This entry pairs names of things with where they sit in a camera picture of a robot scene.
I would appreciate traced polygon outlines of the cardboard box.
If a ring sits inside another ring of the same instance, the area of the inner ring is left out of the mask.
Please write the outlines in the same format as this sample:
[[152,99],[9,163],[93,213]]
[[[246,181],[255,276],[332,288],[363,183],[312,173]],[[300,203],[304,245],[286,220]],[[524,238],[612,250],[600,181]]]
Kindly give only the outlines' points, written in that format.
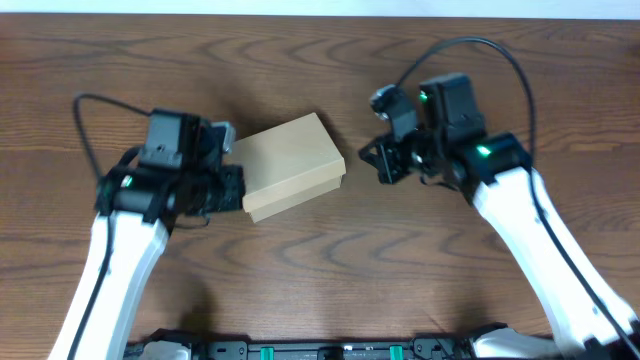
[[236,141],[229,162],[244,169],[243,209],[255,223],[339,188],[346,174],[315,113]]

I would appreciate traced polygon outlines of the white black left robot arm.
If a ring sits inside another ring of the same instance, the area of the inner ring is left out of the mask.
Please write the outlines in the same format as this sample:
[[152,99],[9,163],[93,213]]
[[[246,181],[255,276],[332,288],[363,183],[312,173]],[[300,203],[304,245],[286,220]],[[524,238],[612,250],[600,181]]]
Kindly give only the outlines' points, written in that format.
[[236,211],[243,169],[223,162],[235,140],[228,122],[154,110],[144,144],[98,181],[96,218],[83,273],[49,354],[120,359],[145,285],[180,216]]

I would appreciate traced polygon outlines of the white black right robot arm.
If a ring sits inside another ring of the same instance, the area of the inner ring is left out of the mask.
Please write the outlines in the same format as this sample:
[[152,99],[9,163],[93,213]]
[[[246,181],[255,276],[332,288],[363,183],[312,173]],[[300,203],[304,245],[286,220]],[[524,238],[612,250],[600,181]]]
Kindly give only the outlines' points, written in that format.
[[388,133],[363,147],[383,184],[413,174],[460,192],[494,228],[533,288],[552,329],[549,339],[504,325],[468,339],[474,359],[636,359],[639,318],[606,283],[560,218],[531,156],[511,133],[490,136],[469,77],[424,81],[421,121],[397,85],[377,90],[373,112]]

